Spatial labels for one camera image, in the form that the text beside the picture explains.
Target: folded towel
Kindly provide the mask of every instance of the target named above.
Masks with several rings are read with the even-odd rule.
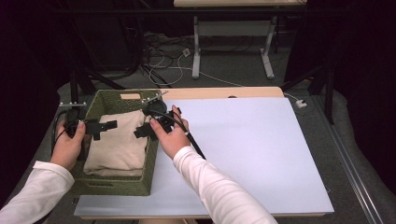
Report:
[[[103,115],[101,123],[116,120],[116,129],[102,132],[101,140],[91,141],[84,173],[100,176],[141,176],[146,158],[147,137],[136,138],[134,131],[145,122],[142,111]]]

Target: white long-sleeve shirt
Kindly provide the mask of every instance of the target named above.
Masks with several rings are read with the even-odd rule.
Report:
[[[174,165],[198,194],[215,223],[277,223],[245,189],[202,159],[192,147],[183,147],[174,157]],[[37,161],[21,192],[0,211],[0,223],[38,221],[73,184],[73,176],[62,166]]]
[[[25,186],[0,211],[0,223],[34,223],[48,214],[74,184],[62,166],[36,161]]]
[[[174,165],[216,224],[277,223],[253,196],[192,147],[183,147],[174,157]]]

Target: white table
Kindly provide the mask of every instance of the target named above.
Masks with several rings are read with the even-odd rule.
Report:
[[[252,193],[274,216],[322,216],[333,212],[288,99],[279,88],[196,89],[210,95],[245,96],[197,99],[194,89],[170,89],[167,97],[188,119],[206,158]],[[273,97],[259,97],[266,92]],[[151,195],[81,195],[75,216],[85,219],[205,218],[195,192],[159,148]]]
[[[302,0],[175,0],[175,7],[290,7],[304,5]],[[268,52],[276,27],[276,17],[270,21],[199,21],[194,17],[194,60],[192,78],[198,78],[201,65],[199,37],[201,35],[251,35],[265,36],[264,48],[260,49],[266,77],[275,78]]]

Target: green plastic crate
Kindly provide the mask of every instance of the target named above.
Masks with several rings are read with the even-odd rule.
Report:
[[[98,91],[93,98],[86,119],[99,120],[102,115],[120,114],[141,109],[146,106],[141,99],[152,98],[158,93],[160,91]],[[122,94],[138,96],[135,98],[140,99],[121,99]],[[142,176],[86,175],[83,172],[85,161],[78,161],[71,171],[75,178],[75,184],[70,192],[75,195],[150,195],[157,148],[158,141],[152,141],[148,138]]]

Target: white tabletop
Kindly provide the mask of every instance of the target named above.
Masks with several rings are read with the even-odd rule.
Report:
[[[286,98],[167,100],[190,122],[206,158],[275,216],[333,212],[332,203]],[[82,195],[82,218],[207,217],[195,192],[159,148],[151,195]]]
[[[175,7],[281,7],[305,5],[306,0],[175,0]]]

